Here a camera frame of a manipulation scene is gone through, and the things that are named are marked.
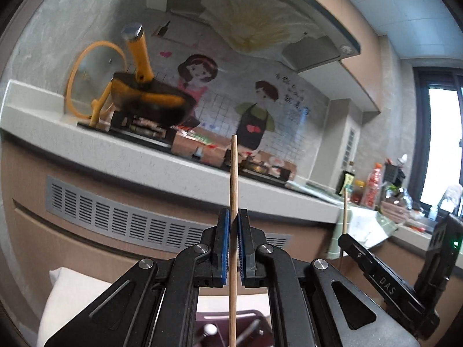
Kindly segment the range hood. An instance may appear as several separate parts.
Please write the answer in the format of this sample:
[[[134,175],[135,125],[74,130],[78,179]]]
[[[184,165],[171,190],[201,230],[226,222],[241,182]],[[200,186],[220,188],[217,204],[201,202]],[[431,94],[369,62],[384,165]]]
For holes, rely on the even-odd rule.
[[[150,9],[204,23],[237,53],[301,73],[357,56],[361,45],[316,0],[146,0]]]

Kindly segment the black gas stove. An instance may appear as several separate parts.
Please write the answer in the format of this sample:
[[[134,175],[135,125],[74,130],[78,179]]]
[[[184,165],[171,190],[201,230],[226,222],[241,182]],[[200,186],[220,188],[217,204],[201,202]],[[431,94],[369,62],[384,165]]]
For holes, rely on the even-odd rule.
[[[114,112],[109,122],[100,121],[91,126],[88,121],[80,121],[78,127],[223,171],[231,169],[231,140],[203,128],[186,131],[173,127],[161,128],[152,121],[121,111]],[[294,179],[296,169],[289,161],[265,151],[252,152],[247,148],[238,148],[238,173],[249,179],[284,187],[288,181]]]

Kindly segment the black utensil holder box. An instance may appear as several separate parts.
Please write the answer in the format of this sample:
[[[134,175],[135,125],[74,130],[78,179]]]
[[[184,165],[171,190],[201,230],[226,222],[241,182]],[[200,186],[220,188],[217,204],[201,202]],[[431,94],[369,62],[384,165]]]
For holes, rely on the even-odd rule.
[[[406,175],[403,172],[402,165],[394,165],[392,163],[385,164],[383,182],[392,184],[394,187],[399,188],[403,185],[403,181],[405,178],[406,178]]]

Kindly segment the green white dish towel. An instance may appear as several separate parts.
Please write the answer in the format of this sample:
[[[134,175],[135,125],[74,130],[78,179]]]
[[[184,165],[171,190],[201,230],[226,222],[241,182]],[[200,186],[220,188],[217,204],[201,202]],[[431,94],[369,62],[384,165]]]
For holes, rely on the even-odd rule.
[[[348,204],[347,210],[347,233],[366,249],[373,248],[387,240],[398,230],[395,222],[383,216],[378,211],[353,206],[352,204]],[[341,210],[330,246],[326,253],[326,258],[329,260],[339,258],[341,249],[338,245],[338,239],[343,233],[343,220],[344,212]]]

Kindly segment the yellow handled frying pan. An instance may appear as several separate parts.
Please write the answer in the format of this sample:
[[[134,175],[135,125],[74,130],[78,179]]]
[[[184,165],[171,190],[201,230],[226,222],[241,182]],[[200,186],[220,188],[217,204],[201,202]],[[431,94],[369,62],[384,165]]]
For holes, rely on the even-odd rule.
[[[107,99],[112,99],[113,104],[122,112],[154,121],[165,128],[182,123],[196,106],[195,99],[180,89],[155,79],[144,29],[140,23],[128,23],[124,26],[122,38],[133,55],[136,71],[133,74],[113,74],[101,97],[91,103],[93,111],[89,125],[97,125]]]

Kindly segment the yellow rimmed glass lid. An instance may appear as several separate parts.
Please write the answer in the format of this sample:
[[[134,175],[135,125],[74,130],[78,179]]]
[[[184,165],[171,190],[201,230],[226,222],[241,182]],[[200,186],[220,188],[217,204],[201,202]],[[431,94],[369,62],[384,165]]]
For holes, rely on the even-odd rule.
[[[72,66],[67,81],[67,112],[81,119],[90,119],[92,101],[102,96],[115,72],[127,68],[126,55],[116,44],[97,41],[87,46]]]

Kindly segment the dark sauce bottle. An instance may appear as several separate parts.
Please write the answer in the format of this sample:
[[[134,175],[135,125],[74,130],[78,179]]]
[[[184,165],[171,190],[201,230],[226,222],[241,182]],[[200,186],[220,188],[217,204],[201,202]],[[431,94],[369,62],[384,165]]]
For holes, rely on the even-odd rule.
[[[337,194],[343,196],[346,187],[350,187],[355,179],[355,173],[353,171],[342,171],[339,183],[337,185]]]

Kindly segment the grey vent grille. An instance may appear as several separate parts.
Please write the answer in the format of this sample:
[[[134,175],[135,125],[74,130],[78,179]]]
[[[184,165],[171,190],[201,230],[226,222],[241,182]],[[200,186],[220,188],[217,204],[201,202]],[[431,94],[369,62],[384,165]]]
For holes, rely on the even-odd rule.
[[[52,176],[46,177],[45,208],[105,237],[170,253],[198,244],[210,227],[112,201]]]

